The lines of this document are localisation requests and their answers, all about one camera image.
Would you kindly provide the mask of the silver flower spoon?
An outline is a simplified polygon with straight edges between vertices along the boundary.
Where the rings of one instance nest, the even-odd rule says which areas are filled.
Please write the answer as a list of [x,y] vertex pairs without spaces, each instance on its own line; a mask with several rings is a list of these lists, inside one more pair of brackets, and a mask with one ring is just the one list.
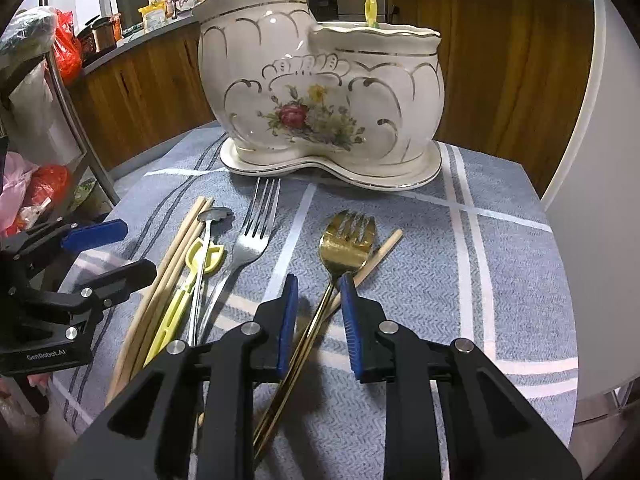
[[228,207],[210,207],[198,214],[198,221],[204,224],[204,236],[202,244],[201,258],[198,262],[198,274],[193,289],[192,306],[189,318],[188,344],[194,347],[196,344],[196,329],[198,328],[198,315],[200,314],[202,303],[202,287],[204,272],[206,269],[210,234],[212,234],[212,224],[227,219],[232,210]]

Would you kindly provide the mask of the red plastic bag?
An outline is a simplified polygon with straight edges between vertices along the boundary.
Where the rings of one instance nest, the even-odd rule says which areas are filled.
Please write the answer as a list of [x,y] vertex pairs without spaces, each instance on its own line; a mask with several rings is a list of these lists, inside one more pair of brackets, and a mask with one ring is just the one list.
[[82,71],[81,44],[74,32],[73,12],[58,9],[54,12],[58,19],[53,41],[55,62],[64,84],[69,86]]

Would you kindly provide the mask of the silver fork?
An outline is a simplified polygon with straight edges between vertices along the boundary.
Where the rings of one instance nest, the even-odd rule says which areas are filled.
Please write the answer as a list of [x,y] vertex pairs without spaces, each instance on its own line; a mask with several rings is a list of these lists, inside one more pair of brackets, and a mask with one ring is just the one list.
[[231,262],[216,284],[206,309],[198,318],[197,344],[202,344],[208,334],[209,321],[224,288],[234,274],[256,261],[271,240],[278,211],[281,191],[280,178],[258,178],[254,194],[231,252]]

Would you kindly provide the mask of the yellow plastic fork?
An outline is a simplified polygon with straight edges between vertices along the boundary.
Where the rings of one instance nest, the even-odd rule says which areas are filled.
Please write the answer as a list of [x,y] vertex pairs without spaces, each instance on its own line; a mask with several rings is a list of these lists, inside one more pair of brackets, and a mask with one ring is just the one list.
[[198,262],[201,258],[203,240],[197,237],[189,246],[184,256],[184,265],[188,268],[189,274],[182,282],[182,285],[175,291],[169,306],[165,311],[160,327],[158,328],[152,341],[149,352],[146,355],[144,366],[147,366],[155,358],[160,350],[169,344],[175,336],[175,332],[181,322],[186,306],[190,304],[193,289],[198,274]]

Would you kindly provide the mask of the cream ceramic utensil holder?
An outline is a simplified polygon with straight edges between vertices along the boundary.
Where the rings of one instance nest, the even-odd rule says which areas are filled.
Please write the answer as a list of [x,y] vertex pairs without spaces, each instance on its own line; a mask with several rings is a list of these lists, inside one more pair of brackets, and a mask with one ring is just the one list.
[[429,28],[319,22],[307,0],[204,0],[198,68],[235,174],[317,168],[398,192],[434,180],[444,110]]

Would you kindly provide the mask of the yellow food package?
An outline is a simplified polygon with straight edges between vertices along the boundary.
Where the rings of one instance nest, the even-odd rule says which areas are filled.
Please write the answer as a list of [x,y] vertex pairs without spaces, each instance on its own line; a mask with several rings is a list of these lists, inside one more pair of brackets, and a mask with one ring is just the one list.
[[142,8],[138,9],[138,12],[142,17],[143,30],[145,32],[152,32],[152,30],[159,29],[167,23],[164,0],[142,6]]

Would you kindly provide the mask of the gold fork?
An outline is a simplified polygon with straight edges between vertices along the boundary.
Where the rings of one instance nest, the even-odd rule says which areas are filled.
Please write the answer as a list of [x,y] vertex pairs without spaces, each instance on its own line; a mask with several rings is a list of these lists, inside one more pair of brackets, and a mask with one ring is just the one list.
[[288,399],[319,337],[322,322],[329,313],[337,282],[343,274],[355,274],[364,267],[371,258],[377,236],[378,230],[372,216],[347,209],[334,214],[322,233],[318,246],[322,272],[318,273],[316,282],[317,287],[323,285],[323,292],[318,297],[316,307],[310,312],[309,321],[303,324],[290,367],[254,430],[254,460],[259,460],[264,455],[268,443],[277,431]]

